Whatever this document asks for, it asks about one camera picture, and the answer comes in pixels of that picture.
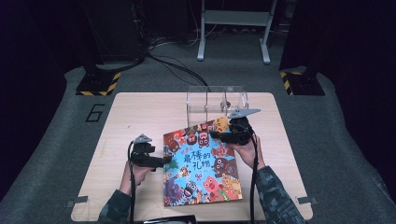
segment transparent box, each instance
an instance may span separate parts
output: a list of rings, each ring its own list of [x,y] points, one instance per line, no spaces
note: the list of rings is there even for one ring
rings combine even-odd
[[[243,86],[190,86],[187,91],[189,127],[228,116],[237,108],[248,108]]]

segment hand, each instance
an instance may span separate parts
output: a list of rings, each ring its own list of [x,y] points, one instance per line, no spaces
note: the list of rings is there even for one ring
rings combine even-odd
[[[262,143],[260,137],[257,135],[253,135],[257,144],[257,157],[258,157],[258,165],[257,169],[260,170],[265,166],[264,159],[262,158]],[[228,144],[227,147],[233,148],[242,158],[242,161],[245,162],[250,168],[253,169],[254,164],[254,145],[253,141],[250,139],[249,142],[244,146],[239,146],[237,144]]]
[[[135,187],[139,186],[146,177],[146,174],[153,170],[152,167],[140,167],[136,164],[133,165]],[[129,162],[125,162],[124,172],[120,184],[120,191],[130,195],[131,194],[131,170],[129,169]]]

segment black stand base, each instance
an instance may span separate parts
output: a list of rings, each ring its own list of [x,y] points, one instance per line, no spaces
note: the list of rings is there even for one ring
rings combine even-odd
[[[118,71],[96,68],[94,73],[87,72],[76,89],[76,95],[110,95],[120,77]]]
[[[288,95],[325,95],[315,77],[307,78],[302,73],[281,72]]]

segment book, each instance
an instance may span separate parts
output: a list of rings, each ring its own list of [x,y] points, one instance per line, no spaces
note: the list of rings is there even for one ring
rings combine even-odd
[[[227,117],[163,135],[165,207],[242,199],[235,152],[209,131],[229,132]]]

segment table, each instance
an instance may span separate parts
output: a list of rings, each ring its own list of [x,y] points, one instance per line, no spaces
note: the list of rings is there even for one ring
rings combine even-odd
[[[262,60],[269,64],[270,56],[267,48],[268,34],[270,33],[272,20],[275,13],[277,0],[272,0],[271,9],[268,12],[255,11],[226,11],[226,10],[207,10],[205,0],[202,0],[201,8],[201,40],[198,48],[198,61],[204,60],[205,55],[205,25],[206,24],[233,24],[233,25],[254,25],[264,26],[264,35],[260,38],[262,49]]]
[[[120,186],[127,160],[128,146],[141,133],[152,138],[156,147],[150,156],[163,156],[163,134],[187,127],[186,92],[122,92],[117,94],[99,138],[96,150],[78,197],[88,196],[85,203],[76,203],[71,214],[74,221],[95,221],[115,189]],[[248,94],[249,108],[260,113],[248,116],[255,133],[262,139],[265,163],[280,177],[292,199],[305,197],[306,192],[282,119],[271,93]],[[236,157],[242,183],[243,200],[186,206],[163,206],[163,170],[149,173],[136,190],[134,220],[194,214],[197,221],[249,220],[251,169]],[[255,193],[255,219],[265,220]],[[309,203],[297,204],[305,219],[313,216]]]

